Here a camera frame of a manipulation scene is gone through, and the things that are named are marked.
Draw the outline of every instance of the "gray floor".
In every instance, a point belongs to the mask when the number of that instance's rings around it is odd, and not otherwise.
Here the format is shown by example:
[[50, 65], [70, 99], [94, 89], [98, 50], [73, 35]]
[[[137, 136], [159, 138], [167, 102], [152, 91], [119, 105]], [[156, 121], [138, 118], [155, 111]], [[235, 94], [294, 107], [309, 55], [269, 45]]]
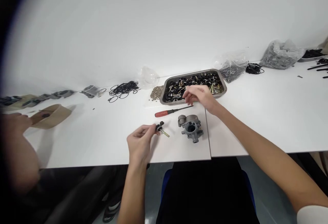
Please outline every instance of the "gray floor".
[[[238, 157], [241, 168], [248, 174], [260, 223], [296, 224], [296, 214], [284, 192], [249, 157]], [[146, 176], [145, 224], [156, 223], [165, 172], [173, 163], [151, 164]], [[94, 221], [102, 223], [102, 212]]]

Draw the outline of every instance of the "metal carburetor body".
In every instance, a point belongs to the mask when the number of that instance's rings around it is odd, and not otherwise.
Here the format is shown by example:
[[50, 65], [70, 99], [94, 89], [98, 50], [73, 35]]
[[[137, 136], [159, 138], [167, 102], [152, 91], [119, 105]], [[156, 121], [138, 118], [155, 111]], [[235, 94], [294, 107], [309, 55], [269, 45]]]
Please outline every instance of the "metal carburetor body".
[[184, 131], [182, 134], [186, 134], [188, 139], [192, 139], [193, 143], [197, 143], [199, 140], [198, 138], [204, 134], [201, 128], [201, 122], [196, 115], [181, 115], [178, 117], [178, 126], [183, 127]]

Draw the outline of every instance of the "black cord bundle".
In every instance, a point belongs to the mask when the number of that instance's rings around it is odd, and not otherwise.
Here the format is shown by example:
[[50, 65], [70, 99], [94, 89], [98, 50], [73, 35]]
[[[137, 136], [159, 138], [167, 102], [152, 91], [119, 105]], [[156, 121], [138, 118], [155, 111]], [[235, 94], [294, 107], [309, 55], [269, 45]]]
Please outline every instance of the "black cord bundle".
[[249, 74], [261, 74], [263, 73], [261, 70], [264, 72], [264, 69], [261, 69], [261, 66], [258, 64], [249, 63], [246, 67], [246, 73]]
[[129, 92], [133, 91], [133, 94], [136, 94], [139, 90], [139, 87], [134, 81], [122, 83], [121, 85], [115, 85], [109, 92], [109, 95], [114, 97], [108, 99], [108, 102], [113, 103], [118, 98], [125, 99], [129, 95]]

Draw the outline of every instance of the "clear plastic bag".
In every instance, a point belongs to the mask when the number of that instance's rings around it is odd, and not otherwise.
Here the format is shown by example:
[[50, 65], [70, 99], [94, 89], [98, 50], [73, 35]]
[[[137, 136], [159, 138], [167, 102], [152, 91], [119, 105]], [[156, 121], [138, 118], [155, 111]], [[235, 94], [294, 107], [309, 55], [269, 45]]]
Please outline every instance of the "clear plastic bag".
[[151, 89], [157, 85], [158, 78], [159, 77], [154, 70], [143, 66], [138, 75], [138, 87], [141, 89]]
[[270, 42], [259, 64], [273, 69], [288, 69], [300, 60], [304, 53], [305, 50], [296, 48], [291, 40], [286, 42], [274, 40]]
[[236, 51], [222, 54], [215, 58], [214, 68], [218, 69], [228, 83], [236, 80], [245, 72], [248, 61], [246, 51]]

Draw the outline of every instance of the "red screwdriver handle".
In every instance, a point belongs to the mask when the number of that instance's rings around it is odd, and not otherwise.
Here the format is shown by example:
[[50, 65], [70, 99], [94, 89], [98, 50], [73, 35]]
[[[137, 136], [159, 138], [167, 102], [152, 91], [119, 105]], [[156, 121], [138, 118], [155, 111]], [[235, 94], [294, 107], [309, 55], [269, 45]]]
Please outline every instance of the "red screwdriver handle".
[[166, 116], [166, 115], [168, 115], [167, 111], [160, 111], [160, 112], [155, 113], [155, 117], [162, 117], [162, 116]]

